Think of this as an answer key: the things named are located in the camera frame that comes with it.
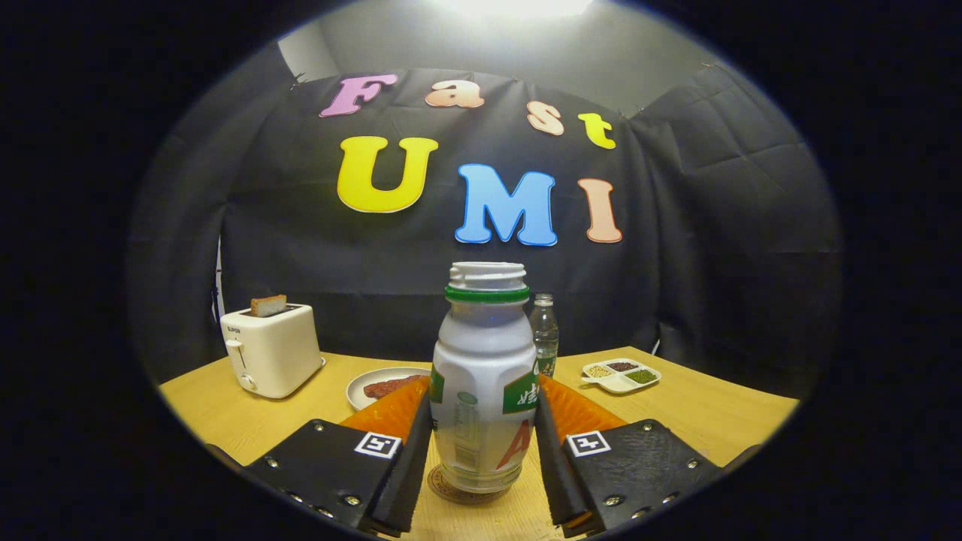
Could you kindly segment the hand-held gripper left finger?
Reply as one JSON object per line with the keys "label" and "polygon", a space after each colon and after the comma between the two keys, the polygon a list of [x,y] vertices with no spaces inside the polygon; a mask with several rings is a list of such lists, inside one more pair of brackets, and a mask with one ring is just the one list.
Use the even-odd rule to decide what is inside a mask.
{"label": "hand-held gripper left finger", "polygon": [[244,472],[323,519],[399,537],[413,523],[431,441],[428,376],[342,422],[313,419]]}

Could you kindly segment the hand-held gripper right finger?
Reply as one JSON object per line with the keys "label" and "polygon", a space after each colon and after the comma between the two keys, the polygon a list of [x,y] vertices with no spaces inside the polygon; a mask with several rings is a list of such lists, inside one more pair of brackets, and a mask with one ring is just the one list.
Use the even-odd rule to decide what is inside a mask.
{"label": "hand-held gripper right finger", "polygon": [[623,421],[545,376],[535,431],[551,521],[566,537],[642,524],[725,472],[659,421]]}

